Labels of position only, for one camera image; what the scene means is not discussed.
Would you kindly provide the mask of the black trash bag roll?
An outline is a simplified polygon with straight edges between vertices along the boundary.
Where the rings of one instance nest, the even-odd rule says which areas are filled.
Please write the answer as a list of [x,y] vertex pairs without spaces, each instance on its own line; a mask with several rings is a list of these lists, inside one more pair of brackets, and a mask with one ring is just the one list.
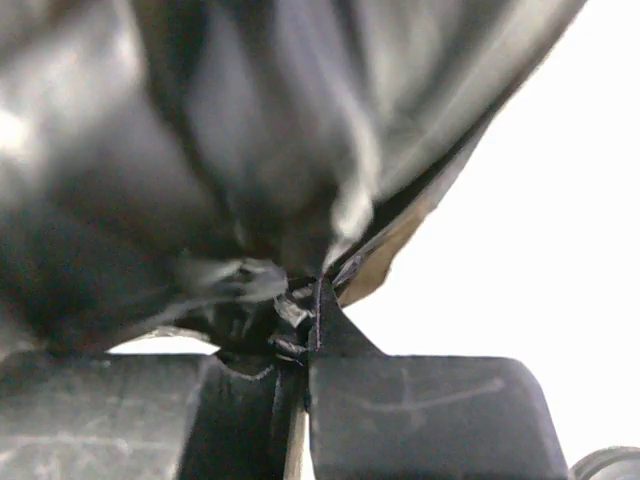
[[2,351],[302,350],[314,284],[382,284],[582,7],[3,2]]

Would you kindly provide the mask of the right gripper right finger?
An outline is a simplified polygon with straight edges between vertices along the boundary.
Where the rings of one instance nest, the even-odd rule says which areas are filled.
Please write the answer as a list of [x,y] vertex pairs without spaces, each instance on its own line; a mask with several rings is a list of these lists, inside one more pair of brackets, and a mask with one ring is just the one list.
[[310,451],[319,479],[565,479],[542,389],[510,358],[391,356],[315,289]]

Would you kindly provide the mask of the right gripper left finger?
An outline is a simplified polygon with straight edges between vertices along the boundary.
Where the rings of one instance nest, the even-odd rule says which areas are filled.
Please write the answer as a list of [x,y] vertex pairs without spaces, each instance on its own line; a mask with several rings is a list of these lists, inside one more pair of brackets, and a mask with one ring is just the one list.
[[1,365],[5,479],[297,479],[302,372],[269,357],[20,353]]

